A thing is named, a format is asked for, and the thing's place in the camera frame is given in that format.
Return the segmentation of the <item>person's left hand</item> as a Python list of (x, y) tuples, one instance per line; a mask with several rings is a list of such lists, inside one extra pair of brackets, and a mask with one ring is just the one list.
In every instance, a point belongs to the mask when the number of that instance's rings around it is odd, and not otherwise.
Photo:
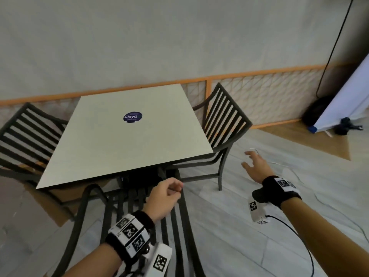
[(159, 194), (157, 186), (155, 186), (150, 195), (146, 198), (146, 203), (142, 211), (147, 214), (150, 219), (156, 223), (161, 219), (165, 218), (174, 206), (177, 204), (179, 199), (168, 199)]

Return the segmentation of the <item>person's right hand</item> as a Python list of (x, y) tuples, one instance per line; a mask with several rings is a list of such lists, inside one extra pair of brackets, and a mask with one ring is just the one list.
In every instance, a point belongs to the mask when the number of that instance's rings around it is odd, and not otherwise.
[(254, 172), (247, 173), (252, 180), (259, 184), (262, 184), (262, 182), (266, 178), (276, 176), (267, 161), (265, 161), (258, 153), (256, 153), (255, 151), (246, 151), (244, 152), (244, 154), (252, 160)]

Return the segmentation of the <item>black slatted metal chair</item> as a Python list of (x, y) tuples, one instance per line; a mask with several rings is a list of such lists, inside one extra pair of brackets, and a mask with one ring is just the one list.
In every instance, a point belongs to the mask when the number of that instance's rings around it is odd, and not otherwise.
[[(201, 127), (211, 146), (212, 152), (175, 161), (159, 169), (162, 176), (175, 176), (182, 182), (217, 179), (218, 189), (222, 191), (225, 161), (233, 144), (252, 126), (252, 122), (231, 97), (221, 83), (217, 83), (208, 98), (193, 107), (194, 111), (203, 109)], [(218, 171), (192, 177), (181, 177), (179, 169), (210, 166), (219, 163)]]
[[(177, 179), (181, 179), (177, 168), (158, 168), (157, 170), (158, 172), (154, 172), (153, 168), (140, 168), (136, 172), (127, 172), (124, 176), (117, 177), (120, 188), (113, 191), (104, 193), (97, 184), (90, 184), (84, 189), (79, 200), (80, 204), (77, 214), (74, 217), (71, 236), (52, 277), (62, 277), (62, 274), (66, 273), (70, 265), (81, 235), (89, 201), (100, 199), (105, 205), (100, 237), (100, 243), (102, 243), (103, 239), (108, 235), (108, 224), (112, 222), (113, 214), (116, 214), (117, 219), (122, 219), (124, 214), (128, 214), (124, 211), (125, 203), (127, 203), (127, 211), (133, 211), (134, 206), (141, 210), (144, 205), (144, 196), (150, 194), (152, 188), (158, 184), (160, 176), (166, 174), (167, 177), (174, 176)], [(161, 235), (163, 243), (167, 246), (169, 246), (169, 233), (173, 234), (176, 254), (174, 263), (176, 266), (175, 277), (185, 276), (184, 257), (187, 257), (188, 260), (190, 276), (206, 277), (196, 248), (184, 196), (179, 200), (179, 211), (171, 211), (170, 219), (162, 219), (160, 221), (160, 232), (157, 227), (154, 227), (154, 230), (150, 233), (153, 234), (150, 242), (159, 242), (158, 238)]]
[(21, 106), (0, 128), (0, 176), (24, 184), (74, 221), (72, 211), (56, 195), (36, 189), (67, 124), (31, 103)]

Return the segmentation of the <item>person's right forearm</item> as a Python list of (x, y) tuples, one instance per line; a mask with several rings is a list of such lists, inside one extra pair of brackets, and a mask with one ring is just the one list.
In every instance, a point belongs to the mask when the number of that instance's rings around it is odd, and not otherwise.
[(300, 198), (280, 207), (328, 277), (369, 277), (369, 253)]

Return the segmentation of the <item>person's left forearm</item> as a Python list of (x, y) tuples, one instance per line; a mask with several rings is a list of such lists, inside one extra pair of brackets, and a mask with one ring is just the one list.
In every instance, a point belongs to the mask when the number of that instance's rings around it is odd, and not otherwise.
[(122, 263), (113, 247), (103, 243), (62, 277), (113, 277)]

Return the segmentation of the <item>black right wristband with markers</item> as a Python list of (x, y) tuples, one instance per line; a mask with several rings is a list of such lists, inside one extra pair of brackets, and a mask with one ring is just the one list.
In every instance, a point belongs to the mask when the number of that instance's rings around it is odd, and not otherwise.
[(300, 191), (292, 182), (282, 177), (269, 176), (262, 181), (262, 187), (252, 192), (252, 197), (258, 203), (271, 203), (281, 209), (281, 204), (289, 199), (302, 200)]

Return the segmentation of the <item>black wristband with markers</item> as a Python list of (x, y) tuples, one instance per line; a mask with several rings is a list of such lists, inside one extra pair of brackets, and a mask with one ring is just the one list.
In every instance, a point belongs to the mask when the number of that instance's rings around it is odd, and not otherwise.
[(143, 211), (126, 214), (109, 231), (105, 243), (111, 246), (126, 265), (137, 262), (150, 241), (152, 219)]
[(300, 191), (292, 182), (282, 177), (269, 176), (262, 181), (262, 187), (252, 192), (252, 197), (258, 203), (271, 203), (281, 209), (281, 204), (289, 199), (302, 200)]

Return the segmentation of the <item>black left wristband with markers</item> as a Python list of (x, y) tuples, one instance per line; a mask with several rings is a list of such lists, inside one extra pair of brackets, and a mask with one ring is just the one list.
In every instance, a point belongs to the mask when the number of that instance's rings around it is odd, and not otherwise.
[(126, 214), (109, 231), (105, 243), (111, 246), (126, 265), (137, 262), (150, 241), (152, 219), (143, 211)]

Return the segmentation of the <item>round blue sticker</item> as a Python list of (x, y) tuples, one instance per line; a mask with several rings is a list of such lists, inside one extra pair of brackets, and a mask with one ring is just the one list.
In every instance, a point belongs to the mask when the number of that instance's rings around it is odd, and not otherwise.
[(123, 117), (123, 121), (127, 123), (135, 123), (140, 121), (142, 119), (142, 116), (142, 113), (137, 111), (129, 112)]

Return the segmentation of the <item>black bag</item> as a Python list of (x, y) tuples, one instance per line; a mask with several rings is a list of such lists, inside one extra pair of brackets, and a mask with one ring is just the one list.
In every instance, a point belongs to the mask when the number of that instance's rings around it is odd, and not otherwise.
[(311, 103), (310, 106), (303, 113), (301, 120), (307, 126), (314, 126), (316, 121), (320, 118), (325, 109), (329, 106), (335, 96), (325, 96), (318, 98), (316, 101)]

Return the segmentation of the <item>black clamp stand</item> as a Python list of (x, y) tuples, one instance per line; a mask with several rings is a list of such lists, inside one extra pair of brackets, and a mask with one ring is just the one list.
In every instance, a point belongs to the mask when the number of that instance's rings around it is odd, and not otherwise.
[(349, 117), (345, 117), (338, 125), (334, 126), (333, 130), (336, 135), (347, 135), (350, 130), (362, 131), (363, 126), (354, 125)]

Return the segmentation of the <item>white leaning panel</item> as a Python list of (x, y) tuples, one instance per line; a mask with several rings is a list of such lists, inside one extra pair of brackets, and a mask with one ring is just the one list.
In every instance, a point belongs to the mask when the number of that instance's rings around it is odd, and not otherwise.
[(369, 108), (369, 53), (316, 121), (317, 132), (338, 125), (341, 119), (356, 120)]

